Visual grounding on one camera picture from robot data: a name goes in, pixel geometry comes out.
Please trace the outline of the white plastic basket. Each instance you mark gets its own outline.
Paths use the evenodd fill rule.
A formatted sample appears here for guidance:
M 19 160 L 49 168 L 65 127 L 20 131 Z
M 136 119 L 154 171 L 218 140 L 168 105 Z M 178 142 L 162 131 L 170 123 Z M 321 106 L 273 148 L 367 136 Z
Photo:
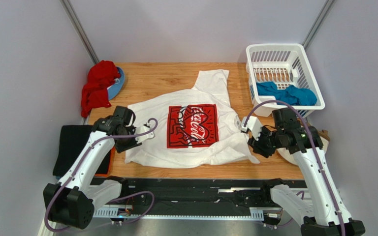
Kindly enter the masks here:
M 273 82 L 279 90 L 295 86 L 314 93 L 314 105 L 294 106 L 302 117 L 306 118 L 312 112 L 325 108 L 319 85 L 301 44 L 252 44 L 247 46 L 246 56 L 246 72 L 249 76 L 250 99 L 253 106 L 275 99 L 274 96 L 258 94 L 256 86 L 257 83 Z

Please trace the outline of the white printed t-shirt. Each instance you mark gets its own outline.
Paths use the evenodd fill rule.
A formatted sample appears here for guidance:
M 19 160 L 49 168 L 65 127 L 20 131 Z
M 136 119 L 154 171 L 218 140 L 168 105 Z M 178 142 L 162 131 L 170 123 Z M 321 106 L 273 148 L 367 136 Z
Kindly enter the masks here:
M 129 105 L 136 126 L 158 121 L 155 137 L 126 151 L 125 162 L 143 166 L 186 169 L 243 160 L 254 164 L 248 135 L 231 107 L 228 70 L 200 71 L 194 86 Z

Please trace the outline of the aluminium rail frame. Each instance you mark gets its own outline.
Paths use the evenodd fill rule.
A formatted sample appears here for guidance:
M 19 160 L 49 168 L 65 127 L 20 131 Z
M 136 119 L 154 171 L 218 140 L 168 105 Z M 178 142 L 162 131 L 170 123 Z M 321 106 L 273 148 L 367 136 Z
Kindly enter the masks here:
M 67 210 L 50 213 L 48 220 L 68 227 L 85 229 L 93 218 L 109 218 L 116 223 L 132 223 L 140 218 L 189 220 L 250 220 L 265 227 L 282 228 L 294 222 L 291 218 L 281 224 L 280 207 L 243 206 L 231 202 L 168 202 L 152 199 L 132 199 L 131 203 L 110 203 L 99 209 L 80 206 L 72 214 Z

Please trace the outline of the orange t-shirt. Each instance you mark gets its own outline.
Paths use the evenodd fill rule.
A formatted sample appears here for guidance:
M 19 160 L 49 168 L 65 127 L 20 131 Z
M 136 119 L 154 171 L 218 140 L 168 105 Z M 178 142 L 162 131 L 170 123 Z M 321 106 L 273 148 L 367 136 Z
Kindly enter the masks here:
M 102 160 L 100 166 L 98 167 L 94 175 L 95 177 L 109 177 L 110 176 L 110 173 L 113 168 L 113 162 L 115 159 L 115 153 L 116 153 L 116 150 L 114 147 L 109 150 L 109 152 L 106 154 L 106 156 Z

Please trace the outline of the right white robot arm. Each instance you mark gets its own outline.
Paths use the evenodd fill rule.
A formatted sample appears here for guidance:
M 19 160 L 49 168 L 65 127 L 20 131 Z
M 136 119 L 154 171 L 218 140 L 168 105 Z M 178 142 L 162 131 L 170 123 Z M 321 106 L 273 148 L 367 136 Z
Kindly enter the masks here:
M 312 203 L 302 200 L 279 178 L 263 185 L 267 200 L 281 206 L 300 226 L 303 236 L 363 235 L 363 222 L 353 219 L 333 182 L 318 130 L 307 125 L 292 108 L 274 110 L 273 119 L 275 126 L 270 130 L 249 114 L 242 120 L 241 131 L 251 133 L 248 145 L 254 153 L 268 158 L 279 148 L 289 151 L 301 170 Z

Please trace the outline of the light blue cap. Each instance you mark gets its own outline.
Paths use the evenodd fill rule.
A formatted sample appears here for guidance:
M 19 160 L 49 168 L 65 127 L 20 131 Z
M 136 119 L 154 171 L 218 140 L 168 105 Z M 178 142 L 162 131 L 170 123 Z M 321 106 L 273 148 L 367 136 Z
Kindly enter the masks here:
M 126 81 L 126 75 L 124 71 L 120 67 L 116 68 L 118 73 L 120 74 L 120 77 L 116 78 L 114 84 L 107 88 L 109 100 L 112 100 L 118 95 Z

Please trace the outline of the red t-shirt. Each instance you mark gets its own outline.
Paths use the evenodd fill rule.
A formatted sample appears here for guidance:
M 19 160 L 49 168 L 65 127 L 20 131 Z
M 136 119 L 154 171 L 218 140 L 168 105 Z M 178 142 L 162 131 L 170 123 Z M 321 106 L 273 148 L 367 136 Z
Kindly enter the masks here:
M 115 64 L 108 60 L 100 61 L 89 70 L 81 92 L 81 117 L 87 118 L 94 108 L 111 107 L 107 88 L 120 77 Z

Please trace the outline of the cream tote bag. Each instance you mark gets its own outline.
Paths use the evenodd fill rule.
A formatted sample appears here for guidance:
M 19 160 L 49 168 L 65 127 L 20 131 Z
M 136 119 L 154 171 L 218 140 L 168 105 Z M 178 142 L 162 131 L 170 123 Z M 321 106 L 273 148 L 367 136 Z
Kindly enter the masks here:
M 321 138 L 321 140 L 323 142 L 324 153 L 326 153 L 327 149 L 328 149 L 328 146 L 329 146 L 329 142 L 330 142 L 330 137 L 329 137 L 328 131 L 322 129 L 322 130 L 319 130 L 318 133 L 319 133 L 320 138 Z M 285 159 L 286 161 L 288 161 L 289 163 L 291 163 L 291 164 L 293 164 L 295 166 L 298 166 L 297 162 L 294 160 L 293 155 L 290 154 L 287 149 L 285 149 L 285 148 L 278 148 L 277 152 L 278 152 L 278 154 L 283 159 Z

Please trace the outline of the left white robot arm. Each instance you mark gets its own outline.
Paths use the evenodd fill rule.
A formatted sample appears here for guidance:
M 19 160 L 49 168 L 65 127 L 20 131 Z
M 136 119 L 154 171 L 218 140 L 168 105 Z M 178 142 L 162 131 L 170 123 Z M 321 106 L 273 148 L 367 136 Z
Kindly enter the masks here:
M 136 115 L 129 108 L 117 106 L 112 115 L 98 119 L 75 162 L 56 183 L 43 190 L 45 227 L 55 233 L 69 228 L 85 229 L 94 212 L 120 196 L 122 183 L 105 180 L 91 188 L 90 184 L 106 155 L 115 149 L 123 152 L 141 145 Z

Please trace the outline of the black folded t-shirt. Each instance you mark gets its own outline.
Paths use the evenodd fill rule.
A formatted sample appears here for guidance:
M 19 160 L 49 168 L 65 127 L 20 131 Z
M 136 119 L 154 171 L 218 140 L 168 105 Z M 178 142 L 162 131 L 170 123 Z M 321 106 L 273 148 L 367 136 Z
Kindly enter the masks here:
M 64 125 L 60 132 L 59 153 L 53 175 L 60 179 L 72 167 L 85 147 L 92 127 L 90 125 Z

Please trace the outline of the teal blue t-shirt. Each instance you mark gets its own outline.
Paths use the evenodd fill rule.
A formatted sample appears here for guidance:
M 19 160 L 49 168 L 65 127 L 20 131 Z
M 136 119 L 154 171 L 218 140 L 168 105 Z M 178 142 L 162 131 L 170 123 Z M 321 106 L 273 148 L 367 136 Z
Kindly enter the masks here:
M 291 106 L 313 106 L 317 103 L 316 95 L 307 88 L 290 85 L 285 89 L 278 89 L 274 82 L 256 83 L 256 87 L 258 95 L 273 96 Z

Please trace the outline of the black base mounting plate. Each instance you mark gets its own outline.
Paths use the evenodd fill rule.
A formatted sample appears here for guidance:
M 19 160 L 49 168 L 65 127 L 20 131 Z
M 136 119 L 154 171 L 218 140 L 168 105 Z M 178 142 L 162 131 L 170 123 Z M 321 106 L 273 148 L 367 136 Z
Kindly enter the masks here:
M 247 207 L 280 207 L 262 186 L 262 179 L 178 179 L 129 178 L 124 181 L 121 199 L 152 199 L 168 202 L 231 202 Z

